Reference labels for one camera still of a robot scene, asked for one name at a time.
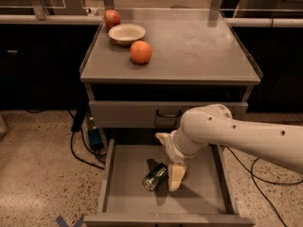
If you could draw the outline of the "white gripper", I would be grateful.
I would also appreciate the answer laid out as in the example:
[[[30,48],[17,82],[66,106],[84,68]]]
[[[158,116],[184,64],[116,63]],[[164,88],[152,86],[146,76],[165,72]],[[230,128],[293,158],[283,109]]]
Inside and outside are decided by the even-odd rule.
[[[169,191],[176,191],[187,172],[186,164],[196,156],[203,144],[189,139],[181,129],[170,134],[158,132],[155,137],[165,146],[166,153],[173,163],[169,164]]]

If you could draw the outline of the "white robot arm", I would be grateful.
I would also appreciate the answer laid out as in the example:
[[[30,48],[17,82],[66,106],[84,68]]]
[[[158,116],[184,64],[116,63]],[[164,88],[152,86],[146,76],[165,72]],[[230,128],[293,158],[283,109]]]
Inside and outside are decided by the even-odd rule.
[[[241,121],[222,104],[183,113],[180,126],[156,137],[169,158],[169,190],[177,190],[187,164],[209,145],[235,148],[292,171],[303,173],[303,127]]]

